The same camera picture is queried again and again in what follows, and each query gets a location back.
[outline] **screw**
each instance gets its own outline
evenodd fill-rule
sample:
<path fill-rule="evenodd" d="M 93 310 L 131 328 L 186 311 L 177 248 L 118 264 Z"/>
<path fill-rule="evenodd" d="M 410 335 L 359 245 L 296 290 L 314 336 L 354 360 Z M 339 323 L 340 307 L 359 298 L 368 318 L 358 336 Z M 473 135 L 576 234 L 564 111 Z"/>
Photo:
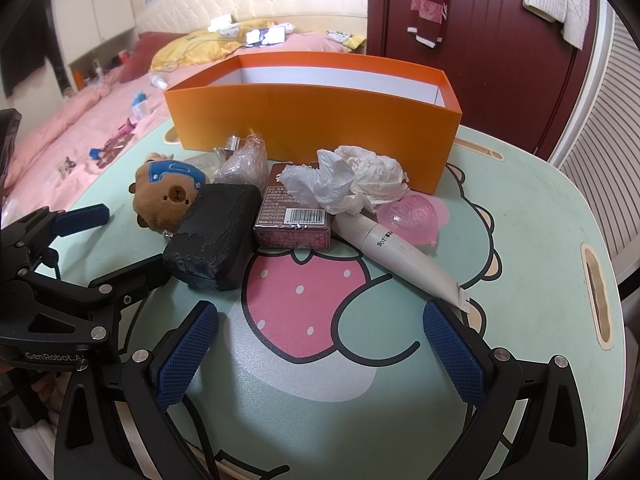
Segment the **screw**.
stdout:
<path fill-rule="evenodd" d="M 137 363 L 143 363 L 144 361 L 149 359 L 149 352 L 145 349 L 136 350 L 135 352 L 133 352 L 131 358 Z"/>
<path fill-rule="evenodd" d="M 79 359 L 76 361 L 76 370 L 81 372 L 82 370 L 86 370 L 89 366 L 89 359 Z"/>
<path fill-rule="evenodd" d="M 496 348 L 494 350 L 494 357 L 498 359 L 498 361 L 508 361 L 511 359 L 511 354 L 506 348 Z"/>
<path fill-rule="evenodd" d="M 558 368 L 567 368 L 569 365 L 569 361 L 566 360 L 566 357 L 563 355 L 557 355 L 554 357 L 554 362 L 558 366 Z"/>
<path fill-rule="evenodd" d="M 96 341 L 100 341 L 107 337 L 107 329 L 103 326 L 94 326 L 94 329 L 91 330 L 91 337 Z"/>

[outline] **white cabinet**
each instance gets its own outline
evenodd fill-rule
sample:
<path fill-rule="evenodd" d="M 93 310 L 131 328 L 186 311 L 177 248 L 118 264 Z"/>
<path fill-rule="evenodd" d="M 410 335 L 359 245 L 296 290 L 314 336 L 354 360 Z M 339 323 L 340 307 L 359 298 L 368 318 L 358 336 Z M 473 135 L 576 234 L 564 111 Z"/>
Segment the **white cabinet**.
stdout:
<path fill-rule="evenodd" d="M 135 26 L 131 0 L 51 0 L 65 63 Z"/>

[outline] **crumpled tissue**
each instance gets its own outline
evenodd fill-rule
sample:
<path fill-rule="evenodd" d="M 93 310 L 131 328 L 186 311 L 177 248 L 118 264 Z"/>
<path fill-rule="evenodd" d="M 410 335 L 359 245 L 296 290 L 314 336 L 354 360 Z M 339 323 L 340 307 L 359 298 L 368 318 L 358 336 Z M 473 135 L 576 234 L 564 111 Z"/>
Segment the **crumpled tissue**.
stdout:
<path fill-rule="evenodd" d="M 358 146 L 318 150 L 319 169 L 287 166 L 278 180 L 296 202 L 330 214 L 375 212 L 409 193 L 406 173 L 394 158 Z"/>

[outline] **cream tube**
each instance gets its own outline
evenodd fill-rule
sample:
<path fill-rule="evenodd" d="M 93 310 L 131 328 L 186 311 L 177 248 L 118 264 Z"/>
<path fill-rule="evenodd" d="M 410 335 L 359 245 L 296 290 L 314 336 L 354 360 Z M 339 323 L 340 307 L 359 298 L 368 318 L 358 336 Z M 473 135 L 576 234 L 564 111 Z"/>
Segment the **cream tube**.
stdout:
<path fill-rule="evenodd" d="M 466 290 L 426 254 L 386 227 L 363 215 L 340 213 L 334 218 L 333 230 L 366 257 L 400 278 L 467 314 L 471 312 Z"/>

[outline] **pink blanket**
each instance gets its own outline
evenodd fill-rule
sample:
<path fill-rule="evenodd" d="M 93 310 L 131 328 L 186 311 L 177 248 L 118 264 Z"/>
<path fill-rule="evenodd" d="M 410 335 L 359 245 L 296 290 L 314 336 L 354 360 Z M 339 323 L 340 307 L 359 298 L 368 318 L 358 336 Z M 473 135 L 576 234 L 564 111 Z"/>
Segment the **pink blanket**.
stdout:
<path fill-rule="evenodd" d="M 166 74 L 165 79 L 172 86 L 209 66 L 210 64 L 181 67 Z M 136 121 L 131 112 L 131 101 L 138 91 L 147 95 L 152 111 L 141 121 Z M 129 147 L 170 116 L 162 91 L 151 86 L 146 75 L 127 83 L 116 83 L 111 87 L 104 85 L 104 88 L 95 88 L 93 92 L 104 94 L 104 97 L 66 128 L 63 134 L 50 139 L 60 127 L 60 123 L 64 124 L 65 120 L 70 119 L 73 115 L 71 112 L 56 116 L 52 121 L 47 121 L 43 129 L 29 134 L 26 142 L 34 142 L 40 146 L 49 142 L 34 160 L 28 160 L 33 153 L 28 153 L 31 150 L 26 146 L 17 146 L 16 157 L 10 165 L 11 173 L 7 181 L 8 185 L 13 185 L 7 201 L 12 199 L 14 216 L 17 218 L 45 205 L 51 210 L 69 209 L 103 171 L 96 166 L 95 160 L 89 158 L 89 150 L 103 147 L 127 118 L 134 124 L 138 123 L 134 130 L 135 137 L 127 146 Z M 71 174 L 62 179 L 58 167 L 67 156 L 76 163 L 76 167 Z M 14 171 L 18 177 L 17 183 L 12 182 L 13 179 L 9 180 Z"/>
<path fill-rule="evenodd" d="M 348 52 L 341 44 L 316 32 L 292 34 L 285 43 L 269 49 Z M 232 56 L 255 52 L 260 52 L 260 49 L 243 47 Z M 169 86 L 173 86 L 212 64 L 180 67 L 165 73 L 164 78 Z M 134 139 L 124 152 L 170 117 L 162 91 L 151 86 L 146 74 L 134 81 L 115 84 L 110 84 L 107 77 L 104 84 L 83 90 L 55 117 L 16 146 L 5 183 L 5 192 L 10 190 L 6 204 L 9 205 L 11 200 L 11 218 L 5 219 L 7 223 L 39 207 L 49 206 L 51 210 L 58 210 L 69 209 L 73 205 L 104 171 L 89 158 L 89 150 L 103 147 L 127 118 L 137 122 L 132 116 L 131 102 L 138 91 L 147 95 L 152 113 L 138 122 Z M 76 167 L 62 179 L 58 167 L 65 157 L 74 161 Z"/>

